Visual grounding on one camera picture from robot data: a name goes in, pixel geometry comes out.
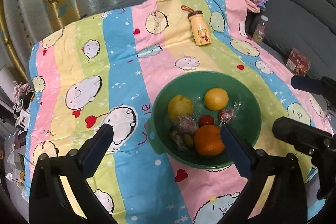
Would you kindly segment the colourful cartoon striped bedsheet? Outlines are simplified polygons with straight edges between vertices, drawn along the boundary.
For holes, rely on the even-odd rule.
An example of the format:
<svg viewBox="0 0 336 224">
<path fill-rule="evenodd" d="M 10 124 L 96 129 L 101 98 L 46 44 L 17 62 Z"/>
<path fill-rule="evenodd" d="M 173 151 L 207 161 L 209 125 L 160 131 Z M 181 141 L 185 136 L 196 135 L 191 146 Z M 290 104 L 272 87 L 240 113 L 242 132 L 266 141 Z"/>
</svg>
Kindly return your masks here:
<svg viewBox="0 0 336 224">
<path fill-rule="evenodd" d="M 203 12 L 210 44 L 195 44 L 181 5 Z M 117 139 L 88 180 L 116 221 L 216 223 L 244 179 L 233 165 L 201 170 L 155 154 L 145 124 L 166 84 L 200 71 L 236 78 L 260 106 L 256 147 L 274 155 L 293 152 L 271 132 L 278 117 L 331 131 L 316 100 L 290 87 L 290 71 L 246 37 L 246 16 L 245 0 L 147 0 L 71 23 L 35 45 L 26 188 L 40 154 L 63 156 L 79 148 L 116 112 Z"/>
</svg>

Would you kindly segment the grey sofa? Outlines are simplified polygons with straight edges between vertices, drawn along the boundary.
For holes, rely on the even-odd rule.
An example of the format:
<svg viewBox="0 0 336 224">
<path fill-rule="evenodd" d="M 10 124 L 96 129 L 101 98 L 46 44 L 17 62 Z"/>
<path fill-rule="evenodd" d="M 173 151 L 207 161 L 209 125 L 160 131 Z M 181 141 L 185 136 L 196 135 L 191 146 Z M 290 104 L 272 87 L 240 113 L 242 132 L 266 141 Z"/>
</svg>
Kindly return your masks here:
<svg viewBox="0 0 336 224">
<path fill-rule="evenodd" d="M 335 78 L 335 0 L 268 0 L 264 15 L 268 46 L 283 59 L 298 50 L 311 78 Z"/>
</svg>

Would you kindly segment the orange fruit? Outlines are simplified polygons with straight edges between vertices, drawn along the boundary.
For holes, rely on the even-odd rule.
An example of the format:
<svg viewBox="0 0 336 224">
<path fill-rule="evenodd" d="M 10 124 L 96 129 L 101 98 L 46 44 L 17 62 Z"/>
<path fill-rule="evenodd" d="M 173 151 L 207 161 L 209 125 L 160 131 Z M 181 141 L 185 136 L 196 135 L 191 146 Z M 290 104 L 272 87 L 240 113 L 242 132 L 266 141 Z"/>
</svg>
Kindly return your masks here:
<svg viewBox="0 0 336 224">
<path fill-rule="evenodd" d="M 225 150 L 221 139 L 221 128 L 212 124 L 200 127 L 194 134 L 196 152 L 204 157 L 220 155 Z"/>
</svg>

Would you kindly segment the yellow cartoon bottle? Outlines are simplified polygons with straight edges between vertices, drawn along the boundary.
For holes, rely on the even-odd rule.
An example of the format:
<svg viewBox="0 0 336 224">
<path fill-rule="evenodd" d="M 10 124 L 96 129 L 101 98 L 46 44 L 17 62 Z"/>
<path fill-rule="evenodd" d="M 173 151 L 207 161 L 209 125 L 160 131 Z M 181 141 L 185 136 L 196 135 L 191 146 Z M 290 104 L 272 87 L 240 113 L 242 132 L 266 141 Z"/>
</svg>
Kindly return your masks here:
<svg viewBox="0 0 336 224">
<path fill-rule="evenodd" d="M 193 10 L 189 6 L 181 5 L 183 11 L 188 12 L 188 19 L 191 23 L 191 30 L 197 46 L 205 46 L 211 43 L 211 35 L 209 28 L 205 23 L 203 12 L 201 10 Z"/>
</svg>

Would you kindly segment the yellow-green pear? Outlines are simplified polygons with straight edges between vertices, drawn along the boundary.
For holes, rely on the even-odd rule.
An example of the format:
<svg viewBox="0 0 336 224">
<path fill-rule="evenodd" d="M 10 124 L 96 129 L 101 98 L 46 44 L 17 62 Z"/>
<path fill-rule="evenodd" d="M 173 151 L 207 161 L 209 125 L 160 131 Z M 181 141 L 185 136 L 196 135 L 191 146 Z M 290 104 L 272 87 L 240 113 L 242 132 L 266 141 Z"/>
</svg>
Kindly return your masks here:
<svg viewBox="0 0 336 224">
<path fill-rule="evenodd" d="M 179 117 L 184 115 L 192 115 L 194 112 L 193 101 L 182 94 L 178 94 L 170 100 L 167 112 L 169 120 L 172 122 L 179 120 Z"/>
</svg>

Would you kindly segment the red patterned box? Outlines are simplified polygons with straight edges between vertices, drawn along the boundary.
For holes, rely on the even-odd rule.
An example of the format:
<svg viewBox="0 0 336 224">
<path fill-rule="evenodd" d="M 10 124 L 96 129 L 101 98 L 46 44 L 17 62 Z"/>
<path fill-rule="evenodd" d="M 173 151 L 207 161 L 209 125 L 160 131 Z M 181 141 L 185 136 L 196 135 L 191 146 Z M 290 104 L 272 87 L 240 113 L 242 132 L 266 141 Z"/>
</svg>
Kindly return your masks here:
<svg viewBox="0 0 336 224">
<path fill-rule="evenodd" d="M 286 67 L 295 75 L 305 76 L 310 69 L 311 62 L 296 48 L 293 48 L 286 62 Z"/>
</svg>

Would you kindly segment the clear plastic bottle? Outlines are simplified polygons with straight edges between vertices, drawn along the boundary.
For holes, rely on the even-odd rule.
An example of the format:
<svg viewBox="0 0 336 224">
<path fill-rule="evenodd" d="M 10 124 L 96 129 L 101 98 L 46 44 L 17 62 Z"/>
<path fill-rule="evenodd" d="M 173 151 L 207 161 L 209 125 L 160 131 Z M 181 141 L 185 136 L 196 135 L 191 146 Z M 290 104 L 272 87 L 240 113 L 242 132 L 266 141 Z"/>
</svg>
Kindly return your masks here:
<svg viewBox="0 0 336 224">
<path fill-rule="evenodd" d="M 262 42 L 264 37 L 265 37 L 265 28 L 266 28 L 266 23 L 268 22 L 268 17 L 265 15 L 262 15 L 258 25 L 253 33 L 252 40 L 254 42 Z"/>
</svg>

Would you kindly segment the yellow lemon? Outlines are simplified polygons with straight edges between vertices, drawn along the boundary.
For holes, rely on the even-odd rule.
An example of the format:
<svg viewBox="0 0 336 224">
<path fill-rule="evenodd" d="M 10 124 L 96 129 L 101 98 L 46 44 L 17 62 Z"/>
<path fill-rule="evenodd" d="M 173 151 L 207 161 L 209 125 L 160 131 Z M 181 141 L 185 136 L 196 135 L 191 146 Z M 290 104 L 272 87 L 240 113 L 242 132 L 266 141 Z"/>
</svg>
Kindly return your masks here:
<svg viewBox="0 0 336 224">
<path fill-rule="evenodd" d="M 226 90 L 221 88 L 212 88 L 205 93 L 204 105 L 212 111 L 224 109 L 229 102 L 229 96 Z"/>
</svg>

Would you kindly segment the plastic wrapped red fruit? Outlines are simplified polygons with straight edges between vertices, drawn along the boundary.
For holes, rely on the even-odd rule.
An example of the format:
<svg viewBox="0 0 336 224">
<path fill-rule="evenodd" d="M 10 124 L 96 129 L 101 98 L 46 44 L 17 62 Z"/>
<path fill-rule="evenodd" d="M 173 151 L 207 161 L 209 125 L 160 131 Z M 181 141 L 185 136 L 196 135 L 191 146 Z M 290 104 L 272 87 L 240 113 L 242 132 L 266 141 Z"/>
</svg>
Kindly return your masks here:
<svg viewBox="0 0 336 224">
<path fill-rule="evenodd" d="M 189 115 L 179 116 L 178 120 L 174 121 L 173 124 L 180 134 L 193 135 L 199 129 L 197 122 Z"/>
</svg>

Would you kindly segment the yellow patterned curtain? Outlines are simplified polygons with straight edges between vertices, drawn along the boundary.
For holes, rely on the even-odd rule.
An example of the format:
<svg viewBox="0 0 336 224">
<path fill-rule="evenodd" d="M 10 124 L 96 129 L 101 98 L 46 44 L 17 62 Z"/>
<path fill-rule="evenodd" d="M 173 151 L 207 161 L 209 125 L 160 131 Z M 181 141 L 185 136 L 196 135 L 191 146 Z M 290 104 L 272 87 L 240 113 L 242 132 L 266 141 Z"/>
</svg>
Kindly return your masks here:
<svg viewBox="0 0 336 224">
<path fill-rule="evenodd" d="M 76 0 L 1 0 L 1 61 L 28 79 L 33 46 L 79 17 Z"/>
</svg>

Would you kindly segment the green plastic bowl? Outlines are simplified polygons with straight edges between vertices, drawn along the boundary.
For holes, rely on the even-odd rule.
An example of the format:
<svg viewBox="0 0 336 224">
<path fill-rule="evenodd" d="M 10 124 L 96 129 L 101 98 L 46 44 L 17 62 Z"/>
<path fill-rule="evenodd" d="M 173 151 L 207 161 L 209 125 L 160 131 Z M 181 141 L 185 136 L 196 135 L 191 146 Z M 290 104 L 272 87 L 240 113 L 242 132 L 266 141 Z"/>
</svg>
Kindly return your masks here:
<svg viewBox="0 0 336 224">
<path fill-rule="evenodd" d="M 225 123 L 254 145 L 261 131 L 258 102 L 237 79 L 200 71 L 179 76 L 160 90 L 146 130 L 156 154 L 211 170 L 232 164 L 220 138 Z"/>
</svg>

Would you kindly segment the red tomato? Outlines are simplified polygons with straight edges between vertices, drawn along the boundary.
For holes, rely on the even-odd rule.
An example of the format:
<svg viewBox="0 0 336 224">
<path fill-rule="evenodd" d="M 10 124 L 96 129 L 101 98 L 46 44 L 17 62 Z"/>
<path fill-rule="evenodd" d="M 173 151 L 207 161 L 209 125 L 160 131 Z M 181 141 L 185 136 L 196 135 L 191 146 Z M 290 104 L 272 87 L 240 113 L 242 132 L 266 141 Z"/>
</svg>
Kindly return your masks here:
<svg viewBox="0 0 336 224">
<path fill-rule="evenodd" d="M 211 115 L 203 115 L 199 118 L 198 125 L 203 127 L 205 125 L 214 125 L 215 120 Z"/>
</svg>

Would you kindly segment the small green fruit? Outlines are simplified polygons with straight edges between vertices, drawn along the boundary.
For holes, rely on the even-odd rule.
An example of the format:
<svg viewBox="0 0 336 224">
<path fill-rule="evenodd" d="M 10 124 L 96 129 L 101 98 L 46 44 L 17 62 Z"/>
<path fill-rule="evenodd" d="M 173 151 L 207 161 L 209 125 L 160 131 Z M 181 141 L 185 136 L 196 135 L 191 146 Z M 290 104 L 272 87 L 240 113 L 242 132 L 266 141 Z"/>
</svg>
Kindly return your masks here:
<svg viewBox="0 0 336 224">
<path fill-rule="evenodd" d="M 189 134 L 183 134 L 183 142 L 186 147 L 193 147 L 194 145 L 193 137 Z"/>
</svg>

